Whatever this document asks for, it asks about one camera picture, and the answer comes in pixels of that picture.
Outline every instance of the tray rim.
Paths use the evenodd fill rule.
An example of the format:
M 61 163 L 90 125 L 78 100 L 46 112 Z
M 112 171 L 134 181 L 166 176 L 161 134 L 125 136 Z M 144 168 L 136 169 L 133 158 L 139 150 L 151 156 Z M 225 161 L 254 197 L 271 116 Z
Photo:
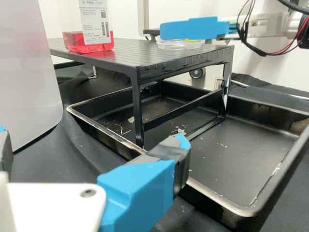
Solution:
M 104 96 L 110 96 L 110 95 L 118 94 L 118 93 L 121 93 L 121 92 L 124 92 L 124 91 L 128 91 L 130 89 L 132 89 L 132 87 L 124 88 L 122 90 L 118 90 L 118 91 L 107 93 L 107 94 L 103 94 L 103 95 L 95 97 L 95 98 L 91 98 L 91 99 L 88 99 L 88 100 L 85 100 L 85 101 L 81 101 L 81 102 L 69 105 L 66 109 L 69 113 L 71 113 L 75 117 L 78 117 L 82 121 L 84 121 L 84 122 L 90 124 L 91 126 L 95 127 L 95 129 L 97 129 L 97 130 L 101 131 L 102 133 L 110 136 L 111 138 L 113 138 L 116 141 L 118 141 L 119 143 L 125 145 L 129 149 L 137 151 L 140 154 L 140 156 L 146 156 L 147 157 L 147 155 L 146 155 L 147 150 L 140 148 L 139 146 L 137 146 L 133 142 L 129 141 L 128 139 L 124 138 L 123 136 L 115 133 L 114 131 L 112 131 L 112 130 L 104 127 L 104 126 L 102 126 L 101 124 L 97 123 L 96 121 L 94 121 L 91 118 L 79 113 L 78 111 L 76 111 L 74 109 L 75 106 L 85 104 L 87 102 L 102 98 Z M 295 110 L 290 109 L 290 108 L 269 104 L 267 102 L 252 101 L 250 99 L 241 98 L 241 97 L 234 96 L 234 95 L 229 95 L 229 97 L 240 99 L 240 100 L 246 101 L 246 102 L 258 103 L 258 104 L 261 104 L 261 105 L 276 107 L 276 108 L 284 109 L 284 110 L 287 110 L 287 111 L 291 111 L 293 113 L 303 114 L 305 116 L 309 115 L 308 112 L 295 111 Z M 258 124 L 258 125 L 261 125 L 263 127 L 266 127 L 265 125 L 260 124 L 260 123 L 254 122 L 254 124 Z M 274 129 L 274 130 L 276 130 L 278 132 L 286 132 L 288 134 L 293 135 L 292 133 L 289 133 L 288 131 L 280 131 L 278 129 Z M 196 189 L 197 191 L 199 191 L 200 193 L 202 193 L 203 195 L 205 195 L 206 197 L 208 197 L 208 198 L 212 199 L 213 201 L 215 201 L 216 203 L 220 204 L 221 206 L 223 206 L 227 210 L 236 214 L 236 215 L 239 215 L 239 216 L 245 217 L 245 218 L 254 217 L 263 209 L 263 207 L 267 203 L 268 199 L 272 195 L 273 191 L 276 189 L 277 185 L 280 184 L 280 182 L 284 178 L 286 172 L 289 170 L 289 168 L 293 164 L 294 160 L 300 154 L 301 150 L 303 149 L 303 147 L 305 146 L 306 143 L 309 143 L 309 125 L 298 136 L 298 139 L 295 141 L 295 143 L 291 147 L 290 151 L 286 153 L 284 158 L 281 160 L 281 162 L 275 168 L 273 174 L 269 177 L 267 182 L 262 187 L 261 191 L 256 195 L 256 197 L 254 198 L 254 200 L 251 202 L 250 205 L 238 205 L 238 204 L 234 203 L 233 201 L 229 200 L 228 198 L 226 198 L 226 197 L 220 195 L 219 193 L 215 192 L 214 190 L 208 188 L 207 186 L 199 183 L 198 181 L 196 181 L 195 179 L 193 179 L 191 177 L 189 177 L 187 184 L 189 186 L 191 186 L 192 188 Z

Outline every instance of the blue plastic part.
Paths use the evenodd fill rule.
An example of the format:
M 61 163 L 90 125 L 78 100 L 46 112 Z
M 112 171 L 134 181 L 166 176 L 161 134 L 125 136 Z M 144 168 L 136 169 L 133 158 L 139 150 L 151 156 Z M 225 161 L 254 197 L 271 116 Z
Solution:
M 175 138 L 180 141 L 179 148 L 190 150 L 191 144 L 183 134 L 178 133 L 178 134 L 175 135 Z
M 5 126 L 0 126 L 0 132 L 4 132 L 4 131 L 6 131 Z
M 174 170 L 174 160 L 160 160 L 100 175 L 107 201 L 99 231 L 149 231 L 173 203 Z
M 163 40 L 215 39 L 217 35 L 236 32 L 236 24 L 230 25 L 228 21 L 218 21 L 218 17 L 190 18 L 186 21 L 168 22 L 160 25 L 160 37 Z

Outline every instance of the caster wheel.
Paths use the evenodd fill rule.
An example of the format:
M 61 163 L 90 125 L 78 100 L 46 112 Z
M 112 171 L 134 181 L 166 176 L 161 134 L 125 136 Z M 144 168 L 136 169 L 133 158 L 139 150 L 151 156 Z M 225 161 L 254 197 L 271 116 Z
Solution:
M 201 77 L 205 77 L 206 75 L 206 69 L 205 68 L 201 68 L 201 69 L 195 69 L 189 72 L 190 77 L 192 77 L 193 79 L 199 79 Z

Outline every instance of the barcode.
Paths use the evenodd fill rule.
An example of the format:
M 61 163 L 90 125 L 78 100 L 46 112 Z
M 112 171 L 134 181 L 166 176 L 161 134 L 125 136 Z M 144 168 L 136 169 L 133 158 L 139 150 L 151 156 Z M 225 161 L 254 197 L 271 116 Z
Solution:
M 106 27 L 106 36 L 109 37 L 110 31 L 108 30 L 108 23 L 107 22 L 105 22 L 105 27 Z
M 101 18 L 106 18 L 106 12 L 105 11 L 101 11 Z
M 105 27 L 104 27 L 104 22 L 103 22 L 103 23 L 101 23 L 101 25 L 102 25 L 102 34 L 105 36 Z

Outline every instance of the clear plastic dish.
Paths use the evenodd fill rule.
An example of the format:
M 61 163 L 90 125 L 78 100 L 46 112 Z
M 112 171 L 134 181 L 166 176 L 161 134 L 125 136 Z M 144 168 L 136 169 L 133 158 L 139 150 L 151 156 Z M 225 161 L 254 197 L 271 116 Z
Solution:
M 190 50 L 200 48 L 204 44 L 205 40 L 187 40 L 187 39 L 175 39 L 175 40 L 162 40 L 157 38 L 157 44 L 161 49 L 167 50 Z

